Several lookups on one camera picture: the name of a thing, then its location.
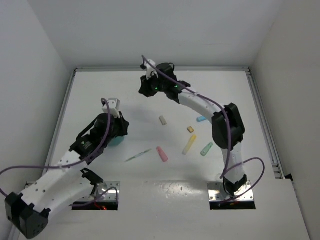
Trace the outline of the green pen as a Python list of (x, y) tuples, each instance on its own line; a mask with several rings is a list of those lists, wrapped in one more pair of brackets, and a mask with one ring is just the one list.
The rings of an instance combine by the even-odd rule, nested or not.
[(152, 150), (152, 149), (150, 148), (150, 149), (147, 149), (147, 150), (145, 150), (145, 151), (143, 151), (143, 152), (141, 152), (141, 153), (138, 153), (138, 154), (130, 157), (129, 159), (127, 159), (125, 162), (127, 163), (127, 162), (129, 162), (129, 161), (132, 161), (133, 159), (139, 158), (139, 157), (143, 156), (144, 154), (150, 152), (151, 150)]

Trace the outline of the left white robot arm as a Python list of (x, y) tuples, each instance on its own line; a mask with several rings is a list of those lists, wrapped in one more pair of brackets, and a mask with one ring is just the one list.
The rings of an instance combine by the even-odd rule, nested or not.
[(99, 114), (76, 138), (61, 160), (20, 193), (4, 200), (7, 219), (31, 240), (37, 237), (57, 212), (78, 199), (93, 194), (104, 180), (89, 165), (108, 144), (128, 134), (122, 112)]

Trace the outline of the green highlighter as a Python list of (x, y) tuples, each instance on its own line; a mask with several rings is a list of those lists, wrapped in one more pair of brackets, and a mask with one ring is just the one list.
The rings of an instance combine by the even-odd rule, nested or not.
[(213, 147), (213, 142), (209, 142), (200, 152), (201, 156), (206, 156), (208, 154), (208, 152), (211, 150), (211, 148)]

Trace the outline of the small brown eraser block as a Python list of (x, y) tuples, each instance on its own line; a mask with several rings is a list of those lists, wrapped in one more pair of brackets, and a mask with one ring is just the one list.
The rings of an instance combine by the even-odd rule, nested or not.
[(187, 130), (188, 130), (190, 133), (194, 132), (194, 129), (193, 129), (191, 126), (189, 126), (189, 127), (187, 128)]

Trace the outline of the pink highlighter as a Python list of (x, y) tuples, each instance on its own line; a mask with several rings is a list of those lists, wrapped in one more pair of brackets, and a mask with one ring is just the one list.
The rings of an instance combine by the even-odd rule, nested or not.
[(159, 157), (161, 158), (161, 160), (165, 163), (165, 162), (167, 162), (168, 161), (168, 156), (166, 155), (166, 153), (164, 152), (164, 150), (160, 147), (160, 146), (158, 146), (157, 148), (156, 148), (156, 150), (157, 150), (157, 153), (158, 153), (158, 155), (159, 155)]

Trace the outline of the grey white eraser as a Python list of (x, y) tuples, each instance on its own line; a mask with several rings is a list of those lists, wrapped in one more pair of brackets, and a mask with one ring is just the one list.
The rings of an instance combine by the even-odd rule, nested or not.
[(167, 125), (167, 121), (162, 115), (159, 117), (159, 120), (163, 126)]

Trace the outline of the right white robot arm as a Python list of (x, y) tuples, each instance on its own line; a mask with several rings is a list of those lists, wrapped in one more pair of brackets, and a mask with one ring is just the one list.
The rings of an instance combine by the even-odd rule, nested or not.
[(197, 93), (188, 82), (177, 79), (173, 63), (155, 66), (148, 60), (140, 68), (145, 71), (140, 79), (140, 94), (149, 98), (157, 93), (164, 93), (168, 99), (194, 110), (210, 122), (213, 141), (223, 155), (223, 187), (228, 195), (234, 196), (247, 182), (241, 154), (245, 126), (238, 107), (233, 103), (221, 106)]

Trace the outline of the blue highlighter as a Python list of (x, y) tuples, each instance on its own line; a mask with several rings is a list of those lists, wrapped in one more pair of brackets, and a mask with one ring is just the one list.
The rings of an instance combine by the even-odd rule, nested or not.
[(199, 116), (199, 117), (196, 118), (196, 121), (197, 121), (198, 123), (203, 122), (203, 121), (206, 121), (206, 120), (207, 120), (207, 119), (206, 119), (204, 116)]

